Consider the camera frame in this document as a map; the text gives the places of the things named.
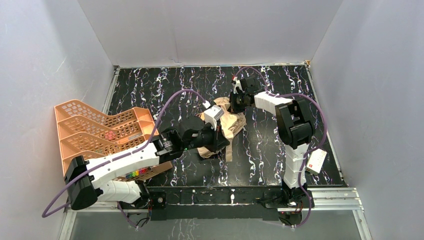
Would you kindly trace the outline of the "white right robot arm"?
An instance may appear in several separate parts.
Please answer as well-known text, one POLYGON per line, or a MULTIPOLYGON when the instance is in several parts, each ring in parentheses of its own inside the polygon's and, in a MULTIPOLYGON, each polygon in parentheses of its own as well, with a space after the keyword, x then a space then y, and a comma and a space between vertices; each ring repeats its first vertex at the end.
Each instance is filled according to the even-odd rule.
POLYGON ((288 99, 270 93, 254 77, 234 77, 231 83, 231 113, 256 107, 275 116, 278 135, 286 153, 281 198, 287 203, 298 202, 305 196, 305 154, 315 134, 308 103, 304 99, 288 99))

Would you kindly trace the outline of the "beige and black folding umbrella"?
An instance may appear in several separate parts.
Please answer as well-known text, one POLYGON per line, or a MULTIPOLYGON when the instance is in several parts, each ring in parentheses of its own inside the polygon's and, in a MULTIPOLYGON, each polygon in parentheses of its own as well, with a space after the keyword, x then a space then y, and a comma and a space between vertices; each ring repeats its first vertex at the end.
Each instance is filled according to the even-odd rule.
MULTIPOLYGON (((227 145, 222 150, 218 152, 224 151, 226 162, 233 161, 233 140, 235 136, 243 129, 246 125, 246 117, 245 114, 240 113, 230 113, 230 99, 228 97, 218 97, 213 100, 213 103, 218 105, 223 110, 223 115, 220 117, 220 123, 222 125, 223 135, 229 141, 229 145, 227 145)), ((201 120, 205 120, 205 112, 199 113, 196 116, 201 120)), ((210 151, 206 147, 198 147, 197 151, 199 155, 203 159, 208 159, 218 152, 210 151)))

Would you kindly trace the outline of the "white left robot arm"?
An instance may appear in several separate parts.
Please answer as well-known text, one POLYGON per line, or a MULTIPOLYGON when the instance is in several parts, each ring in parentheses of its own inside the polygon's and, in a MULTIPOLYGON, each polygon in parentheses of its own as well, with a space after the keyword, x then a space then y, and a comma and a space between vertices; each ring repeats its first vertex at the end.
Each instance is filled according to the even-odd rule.
POLYGON ((118 177, 180 158, 187 150, 206 148, 219 152, 230 145, 221 122, 204 122, 191 116, 178 127, 168 127, 148 143, 109 156, 85 160, 74 157, 64 176, 72 210, 82 210, 94 203, 125 202, 137 204, 144 190, 133 181, 118 181, 118 177))

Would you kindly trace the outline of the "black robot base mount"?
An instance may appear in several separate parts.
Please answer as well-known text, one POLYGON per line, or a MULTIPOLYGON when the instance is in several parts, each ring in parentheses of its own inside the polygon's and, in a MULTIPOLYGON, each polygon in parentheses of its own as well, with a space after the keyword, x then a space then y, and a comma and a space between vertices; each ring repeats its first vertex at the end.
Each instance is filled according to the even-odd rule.
POLYGON ((143 227, 152 221, 177 219, 260 219, 288 226, 302 221, 308 200, 286 202, 280 186, 147 187, 137 203, 119 202, 125 217, 146 213, 134 221, 143 227))

